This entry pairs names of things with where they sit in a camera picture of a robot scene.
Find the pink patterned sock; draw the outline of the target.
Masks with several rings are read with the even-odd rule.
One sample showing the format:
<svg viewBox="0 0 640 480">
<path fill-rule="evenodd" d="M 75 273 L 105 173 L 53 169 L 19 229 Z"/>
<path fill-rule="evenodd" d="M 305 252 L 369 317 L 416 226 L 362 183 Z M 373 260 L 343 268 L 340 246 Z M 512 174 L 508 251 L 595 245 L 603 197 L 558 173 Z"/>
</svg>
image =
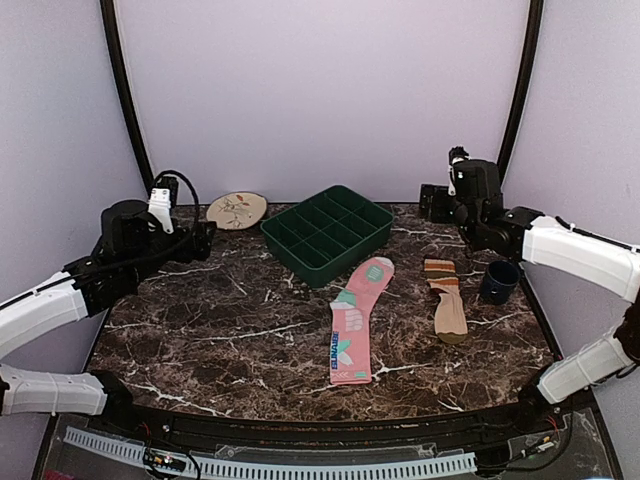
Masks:
<svg viewBox="0 0 640 480">
<path fill-rule="evenodd" d="M 332 385 L 372 381 L 370 317 L 394 272 L 395 266 L 390 259 L 372 257 L 356 268 L 346 286 L 330 303 L 329 375 Z"/>
</svg>

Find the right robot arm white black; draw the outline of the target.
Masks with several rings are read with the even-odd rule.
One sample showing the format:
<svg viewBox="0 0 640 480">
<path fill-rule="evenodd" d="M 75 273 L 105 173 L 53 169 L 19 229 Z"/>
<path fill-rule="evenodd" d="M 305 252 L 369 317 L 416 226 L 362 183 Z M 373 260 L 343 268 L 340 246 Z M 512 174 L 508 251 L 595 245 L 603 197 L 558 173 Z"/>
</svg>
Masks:
<svg viewBox="0 0 640 480">
<path fill-rule="evenodd" d="M 497 164 L 456 148 L 445 186 L 424 184 L 421 214 L 457 226 L 467 246 L 516 262 L 552 267 L 609 290 L 629 302 L 622 323 L 579 352 L 556 361 L 523 388 L 510 413 L 521 434 L 534 432 L 549 405 L 639 365 L 639 248 L 577 228 L 528 207 L 503 205 Z"/>
</svg>

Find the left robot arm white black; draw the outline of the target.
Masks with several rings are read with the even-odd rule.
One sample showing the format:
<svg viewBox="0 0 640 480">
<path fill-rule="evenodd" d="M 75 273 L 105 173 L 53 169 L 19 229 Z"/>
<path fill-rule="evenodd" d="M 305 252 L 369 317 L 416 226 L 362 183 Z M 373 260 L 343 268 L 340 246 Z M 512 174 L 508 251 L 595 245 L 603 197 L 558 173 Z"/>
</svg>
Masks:
<svg viewBox="0 0 640 480">
<path fill-rule="evenodd" d="M 59 327 L 95 317 L 167 262 L 203 261 L 217 226 L 196 218 L 174 224 L 168 200 L 124 200 L 101 214 L 101 235 L 92 252 L 44 283 L 2 303 L 1 355 L 7 357 Z M 101 416 L 120 436 L 141 427 L 128 388 L 111 372 L 57 374 L 1 366 L 1 413 Z"/>
</svg>

